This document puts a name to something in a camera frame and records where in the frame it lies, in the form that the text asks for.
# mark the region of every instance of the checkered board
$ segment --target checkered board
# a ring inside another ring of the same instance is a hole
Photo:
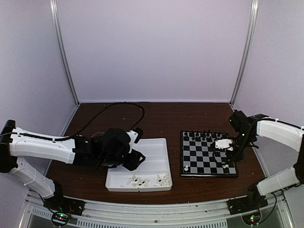
[[[238,177],[235,163],[223,168],[226,150],[214,150],[215,140],[226,139],[225,133],[181,131],[181,176]]]

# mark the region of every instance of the white plastic tray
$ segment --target white plastic tray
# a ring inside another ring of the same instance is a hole
[[[166,139],[141,139],[133,145],[133,149],[146,156],[146,160],[134,171],[123,166],[108,169],[105,183],[107,189],[120,192],[171,190],[172,178]]]

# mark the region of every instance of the white robotic arm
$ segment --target white robotic arm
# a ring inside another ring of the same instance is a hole
[[[229,121],[239,135],[233,140],[215,142],[217,149],[230,149],[227,163],[241,160],[243,150],[254,145],[257,135],[285,144],[299,153],[294,166],[250,186],[247,197],[230,200],[228,206],[231,214],[255,209],[265,202],[265,196],[269,193],[304,183],[304,127],[284,123],[262,114],[247,117],[242,111],[235,112]]]
[[[65,198],[62,187],[35,168],[23,156],[47,158],[67,164],[90,166],[99,170],[102,166],[114,168],[123,165],[135,170],[145,156],[133,149],[143,132],[137,128],[125,132],[121,129],[108,129],[103,135],[92,138],[82,135],[57,137],[24,131],[8,120],[0,134],[0,172],[10,173],[25,186],[36,191],[48,206],[59,211],[70,210],[81,215],[83,201]]]

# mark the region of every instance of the white wall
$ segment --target white wall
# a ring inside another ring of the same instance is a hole
[[[0,128],[59,135],[74,110],[49,0],[0,0]],[[48,160],[29,161],[44,171]],[[28,189],[0,174],[0,227],[15,228]]]
[[[304,125],[304,1],[260,1],[256,31],[237,108]],[[258,145],[270,174],[296,163],[297,153],[271,140]],[[303,227],[304,187],[285,193],[296,227]]]
[[[230,100],[251,1],[61,0],[81,102]]]

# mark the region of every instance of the metal bar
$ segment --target metal bar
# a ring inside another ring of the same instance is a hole
[[[256,22],[257,22],[257,12],[258,12],[258,0],[252,0],[251,4],[251,13],[250,13],[250,18],[249,18],[249,23],[248,23],[248,30],[247,30],[247,37],[245,41],[245,47],[244,47],[244,52],[241,60],[241,65],[238,71],[238,76],[237,76],[237,81],[232,93],[232,97],[230,100],[230,105],[232,107],[235,106],[236,98],[239,92],[239,88],[242,82],[242,78],[246,69],[246,64],[248,61],[248,56],[249,56],[249,51],[251,48],[252,44],[252,39],[254,36],[254,32],[256,29]]]
[[[61,62],[63,65],[63,69],[65,71],[68,87],[72,94],[75,105],[79,105],[79,100],[78,100],[78,97],[77,97],[77,94],[75,91],[75,87],[74,87],[73,80],[71,77],[71,72],[70,72],[70,69],[69,69],[69,66],[67,63],[67,55],[66,55],[65,48],[63,45],[63,39],[62,39],[61,28],[60,28],[60,23],[59,23],[59,15],[58,15],[58,9],[57,9],[57,0],[50,0],[50,6],[51,6],[51,13],[52,13],[54,25],[55,25],[55,31],[56,31],[56,35],[57,35]]]

